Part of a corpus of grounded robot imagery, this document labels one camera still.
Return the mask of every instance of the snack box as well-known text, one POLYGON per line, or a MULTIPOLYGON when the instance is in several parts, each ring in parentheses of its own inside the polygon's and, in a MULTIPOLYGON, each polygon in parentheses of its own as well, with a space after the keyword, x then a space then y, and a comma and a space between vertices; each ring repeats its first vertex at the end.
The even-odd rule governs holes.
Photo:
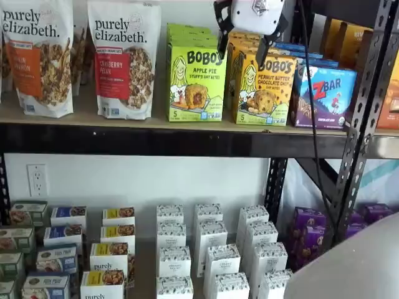
POLYGON ((102 211, 102 225, 135 225, 135 208, 121 207, 119 209, 106 209, 102 211))
POLYGON ((47 201, 15 201, 10 209, 12 225, 49 225, 47 201))
POLYGON ((128 253, 135 254, 135 226, 118 225, 101 227, 101 243, 127 243, 129 245, 128 253))
POLYGON ((176 222, 183 223, 185 210, 181 204, 159 205, 156 207, 156 223, 176 222))
POLYGON ((240 254, 244 252, 247 225, 255 221, 269 221, 269 213, 262 205, 242 207, 239 210, 236 245, 240 254))
POLYGON ((221 121, 226 61, 217 41, 170 41, 167 49, 169 121, 221 121))
POLYGON ((122 270, 85 271, 80 284, 84 299, 122 299, 125 289, 122 270))
MULTIPOLYGON (((342 129, 349 113, 357 73, 310 66, 317 128, 342 129)), ((290 104, 294 126, 312 127, 306 65, 298 65, 290 104)))
POLYGON ((256 221, 248 224, 243 254, 243 269, 248 278, 251 276, 255 247, 260 244, 277 242, 278 235, 273 222, 256 221))
POLYGON ((202 277, 205 272, 206 251, 208 247, 226 245, 227 230, 223 221, 201 221, 197 227, 195 240, 195 275, 202 277))
POLYGON ((76 244, 44 247, 37 251, 38 272, 63 272, 69 274, 72 296, 79 294, 79 262, 76 244))
POLYGON ((158 258, 157 277, 190 276, 191 257, 188 246, 162 247, 158 258))
POLYGON ((204 296, 211 298, 215 275, 238 273, 241 257, 235 244, 208 247, 204 274, 204 296))
POLYGON ((285 126, 296 68, 296 58, 268 54, 259 71, 256 53, 239 55, 233 118, 237 124, 285 126))
POLYGON ((256 299, 258 296, 262 276, 267 272, 284 270, 287 259, 287 251, 281 242, 261 244, 255 247, 254 262, 249 279, 252 299, 256 299))
POLYGON ((55 207, 51 213, 51 226, 81 225, 83 234, 86 234, 86 207, 55 207))
POLYGON ((190 276, 156 278, 156 299, 193 299, 193 295, 190 276))
POLYGON ((122 270, 125 281, 128 278, 128 244, 104 243, 92 244, 90 252, 90 270, 122 270))
POLYGON ((30 273, 22 287, 22 297, 69 299, 69 275, 60 272, 30 273))
POLYGON ((279 270, 268 272, 262 276, 258 298, 262 299, 282 299, 284 291, 290 278, 293 276, 291 270, 279 270))

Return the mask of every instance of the cartoon girl illustration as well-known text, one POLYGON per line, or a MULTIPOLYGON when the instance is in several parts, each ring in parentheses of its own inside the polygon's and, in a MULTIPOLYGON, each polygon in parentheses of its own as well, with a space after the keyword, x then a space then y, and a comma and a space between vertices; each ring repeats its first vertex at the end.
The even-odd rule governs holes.
POLYGON ((253 64, 248 65, 245 68, 243 81, 241 82, 239 99, 240 102, 246 103, 248 99, 253 98, 255 96, 255 78, 256 78, 256 69, 253 64))
POLYGON ((174 103, 186 105, 185 90, 188 85, 186 79, 187 64, 183 56, 175 59, 172 66, 172 75, 170 80, 170 100, 174 103))

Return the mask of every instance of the cookie image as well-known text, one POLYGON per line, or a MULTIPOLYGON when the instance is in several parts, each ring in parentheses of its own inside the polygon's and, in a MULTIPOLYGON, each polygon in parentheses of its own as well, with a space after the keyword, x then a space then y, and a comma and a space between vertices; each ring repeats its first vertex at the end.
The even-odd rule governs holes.
POLYGON ((203 108, 208 97, 208 90, 200 84, 191 84, 186 87, 186 104, 189 109, 203 108))

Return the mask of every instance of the cardboard box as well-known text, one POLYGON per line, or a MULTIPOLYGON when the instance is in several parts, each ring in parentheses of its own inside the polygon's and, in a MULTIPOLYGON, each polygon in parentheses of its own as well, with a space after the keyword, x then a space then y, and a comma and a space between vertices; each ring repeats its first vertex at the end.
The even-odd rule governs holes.
POLYGON ((256 221, 248 224, 244 241, 243 269, 249 278, 255 247, 265 243, 277 242, 279 233, 273 222, 256 221))
POLYGON ((269 213, 262 205, 242 207, 239 210, 236 245, 238 252, 242 255, 247 225, 255 221, 269 221, 269 213))
POLYGON ((158 258, 158 277, 190 276, 191 257, 188 246, 161 247, 158 258))
POLYGON ((122 270, 89 271, 83 273, 81 298, 122 299, 125 289, 122 270))
POLYGON ((281 242, 261 244, 255 247, 251 278, 249 279, 252 299, 257 299, 262 276, 267 272, 284 270, 287 259, 287 251, 281 242))
POLYGON ((101 227, 101 243, 127 243, 129 245, 128 253, 135 254, 135 226, 118 225, 101 227))
POLYGON ((70 299, 69 275, 60 272, 30 273, 22 288, 22 297, 70 299))
POLYGON ((241 257, 235 244, 208 247, 204 274, 204 296, 211 298, 215 275, 238 273, 241 257))
POLYGON ((102 211, 102 225, 135 225, 135 208, 121 207, 120 209, 106 209, 102 211))
POLYGON ((193 299, 193 295, 190 276, 156 278, 156 299, 193 299))
POLYGON ((291 270, 265 273, 262 277, 258 298, 283 299, 287 283, 292 276, 291 270))
POLYGON ((69 275, 71 296, 79 294, 79 262, 76 244, 44 247, 37 251, 38 272, 64 272, 69 275))
POLYGON ((195 241, 195 275, 202 277, 205 272, 206 252, 208 247, 226 245, 227 230, 223 221, 201 221, 198 224, 195 241))
POLYGON ((176 222, 184 223, 185 210, 181 204, 159 205, 156 207, 156 223, 176 222))
POLYGON ((49 225, 47 201, 14 201, 10 209, 12 225, 49 225))

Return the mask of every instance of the green box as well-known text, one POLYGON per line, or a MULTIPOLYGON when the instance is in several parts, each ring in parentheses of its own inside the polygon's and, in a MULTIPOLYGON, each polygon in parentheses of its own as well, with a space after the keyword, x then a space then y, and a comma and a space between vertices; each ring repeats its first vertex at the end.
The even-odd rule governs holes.
POLYGON ((221 121, 226 59, 219 59, 216 48, 216 39, 172 39, 168 44, 169 121, 221 121))

